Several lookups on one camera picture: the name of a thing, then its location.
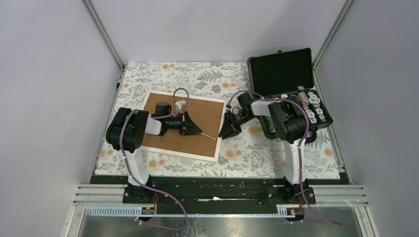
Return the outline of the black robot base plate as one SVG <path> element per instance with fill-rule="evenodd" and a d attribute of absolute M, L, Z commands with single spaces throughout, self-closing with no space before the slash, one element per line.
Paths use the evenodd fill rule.
<path fill-rule="evenodd" d="M 149 189 L 128 183 L 126 176 L 94 176 L 93 184 L 121 185 L 123 204 L 149 204 L 157 214 L 273 214 L 275 205 L 299 206 L 299 188 L 292 196 L 284 178 L 175 178 L 151 177 Z"/>

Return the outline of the white picture frame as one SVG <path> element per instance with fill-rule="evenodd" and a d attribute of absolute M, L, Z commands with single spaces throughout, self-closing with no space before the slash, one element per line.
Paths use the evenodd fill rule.
<path fill-rule="evenodd" d="M 218 162 L 221 144 L 218 134 L 223 124 L 226 103 L 226 100 L 190 95 L 186 107 L 190 118 L 202 129 L 202 133 L 217 138 L 216 141 L 201 134 L 183 136 L 177 129 L 169 129 L 164 136 L 146 134 L 141 150 L 205 162 Z"/>

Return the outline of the yellow handled screwdriver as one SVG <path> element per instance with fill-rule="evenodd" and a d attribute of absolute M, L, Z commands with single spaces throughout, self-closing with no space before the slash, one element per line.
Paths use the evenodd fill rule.
<path fill-rule="evenodd" d="M 212 139 L 212 140 L 214 140 L 214 141 L 216 141 L 217 140 L 217 138 L 215 138 L 215 137 L 211 137 L 211 136 L 209 136 L 209 135 L 207 135 L 207 134 L 204 134 L 204 133 L 200 133 L 201 135 L 203 135 L 203 136 L 205 136 L 205 137 L 208 137 L 208 138 L 210 138 L 210 139 Z"/>

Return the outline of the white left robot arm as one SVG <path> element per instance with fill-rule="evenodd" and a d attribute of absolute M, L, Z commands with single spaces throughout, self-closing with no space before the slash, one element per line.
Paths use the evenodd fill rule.
<path fill-rule="evenodd" d="M 172 112 L 169 103 L 158 102 L 153 114 L 121 107 L 107 128 L 106 142 L 112 145 L 114 150 L 122 152 L 128 171 L 128 183 L 137 186 L 134 196 L 142 203 L 147 203 L 153 198 L 152 188 L 146 185 L 150 174 L 139 150 L 145 134 L 163 136 L 170 129 L 178 130 L 180 135 L 202 133 L 202 129 L 192 121 L 188 112 L 182 111 L 186 102 L 181 101 L 180 104 L 182 106 Z"/>

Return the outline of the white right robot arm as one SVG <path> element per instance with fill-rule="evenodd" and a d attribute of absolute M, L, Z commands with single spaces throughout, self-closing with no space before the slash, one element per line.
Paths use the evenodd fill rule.
<path fill-rule="evenodd" d="M 286 98 L 265 98 L 249 90 L 241 90 L 238 101 L 241 110 L 233 113 L 229 100 L 224 114 L 224 121 L 218 134 L 227 139 L 241 133 L 241 125 L 255 117 L 270 117 L 276 136 L 284 145 L 288 169 L 284 172 L 288 187 L 283 190 L 284 199 L 296 203 L 303 197 L 303 191 L 308 189 L 304 171 L 304 144 L 309 131 L 310 120 L 302 105 L 295 96 Z"/>

